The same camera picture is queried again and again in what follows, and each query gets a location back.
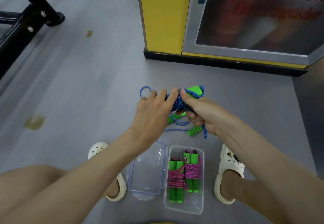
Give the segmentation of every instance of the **pink rope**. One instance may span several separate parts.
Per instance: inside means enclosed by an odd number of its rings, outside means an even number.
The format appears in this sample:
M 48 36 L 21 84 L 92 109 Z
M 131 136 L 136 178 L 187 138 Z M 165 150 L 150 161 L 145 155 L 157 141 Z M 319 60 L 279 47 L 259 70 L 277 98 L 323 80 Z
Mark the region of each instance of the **pink rope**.
M 187 179 L 200 179 L 201 157 L 198 155 L 198 164 L 187 164 L 184 170 L 185 178 Z
M 184 165 L 181 168 L 178 168 L 175 171 L 168 171 L 168 187 L 189 189 L 186 181 L 184 180 L 184 173 L 180 173 L 180 171 L 183 170 L 186 166 L 187 163 L 186 161 L 184 161 Z

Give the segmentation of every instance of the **white slipper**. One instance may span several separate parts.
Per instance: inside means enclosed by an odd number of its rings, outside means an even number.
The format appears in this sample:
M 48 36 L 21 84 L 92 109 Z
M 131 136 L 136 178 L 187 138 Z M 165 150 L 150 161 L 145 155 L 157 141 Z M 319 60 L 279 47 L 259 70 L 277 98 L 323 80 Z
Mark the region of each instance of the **white slipper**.
M 229 150 L 229 148 L 225 144 L 223 144 L 223 146 L 222 146 L 220 158 L 221 158 L 221 161 L 219 163 L 218 174 L 217 174 L 215 185 L 214 185 L 215 196 L 223 204 L 232 204 L 235 201 L 235 198 L 233 200 L 229 201 L 229 200 L 226 200 L 225 198 L 223 198 L 223 196 L 221 195 L 222 177 L 226 170 L 234 170 L 237 173 L 239 173 L 242 178 L 244 178 L 243 172 L 244 172 L 245 166 Z
M 107 146 L 108 145 L 105 142 L 95 143 L 91 147 L 91 149 L 89 150 L 88 159 L 93 157 L 95 154 L 98 154 L 99 152 L 101 152 Z M 118 196 L 115 197 L 115 198 L 110 198 L 110 197 L 106 196 L 110 201 L 113 201 L 113 202 L 121 200 L 125 196 L 126 190 L 127 190 L 126 182 L 125 182 L 124 177 L 123 177 L 123 175 L 121 173 L 119 173 L 119 175 L 117 175 L 117 182 L 119 184 L 119 194 L 118 194 Z

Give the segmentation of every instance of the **floor stain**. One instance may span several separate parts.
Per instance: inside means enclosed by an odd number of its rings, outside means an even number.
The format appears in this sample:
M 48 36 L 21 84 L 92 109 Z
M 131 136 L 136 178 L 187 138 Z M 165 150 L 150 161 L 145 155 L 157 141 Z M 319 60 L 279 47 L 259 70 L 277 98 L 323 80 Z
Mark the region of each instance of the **floor stain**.
M 31 116 L 24 123 L 24 128 L 28 128 L 30 130 L 39 130 L 45 121 L 44 116 Z
M 87 37 L 89 38 L 89 37 L 91 37 L 93 35 L 93 31 L 92 30 L 88 30 L 88 32 L 87 32 Z

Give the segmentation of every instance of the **right hand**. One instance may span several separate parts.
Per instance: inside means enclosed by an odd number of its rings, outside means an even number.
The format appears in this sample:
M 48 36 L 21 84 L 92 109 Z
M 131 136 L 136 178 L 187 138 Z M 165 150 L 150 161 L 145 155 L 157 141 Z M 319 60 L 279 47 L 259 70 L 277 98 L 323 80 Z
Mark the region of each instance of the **right hand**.
M 196 114 L 191 111 L 186 112 L 189 121 L 196 127 L 205 124 L 207 131 L 211 134 L 218 137 L 228 135 L 243 123 L 238 117 L 232 115 L 206 97 L 194 99 L 184 89 L 181 89 L 180 96 L 196 112 Z

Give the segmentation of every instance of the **hand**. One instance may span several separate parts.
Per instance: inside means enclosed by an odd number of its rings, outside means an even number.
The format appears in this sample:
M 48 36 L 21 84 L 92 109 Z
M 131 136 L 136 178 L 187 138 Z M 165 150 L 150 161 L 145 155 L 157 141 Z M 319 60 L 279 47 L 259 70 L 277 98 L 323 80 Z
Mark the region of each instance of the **hand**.
M 130 129 L 138 136 L 141 152 L 146 151 L 164 132 L 168 125 L 168 116 L 179 94 L 178 88 L 173 88 L 167 100 L 167 91 L 162 89 L 157 96 L 152 91 L 148 99 L 142 97 L 137 104 L 136 114 Z
M 242 123 L 239 118 L 206 97 L 194 99 L 190 97 L 184 89 L 180 90 L 180 96 L 181 99 L 197 113 L 195 114 L 191 111 L 187 111 L 186 116 L 189 121 L 196 127 L 205 124 L 207 131 L 211 134 L 222 137 L 222 135 L 226 135 L 235 130 L 237 126 Z

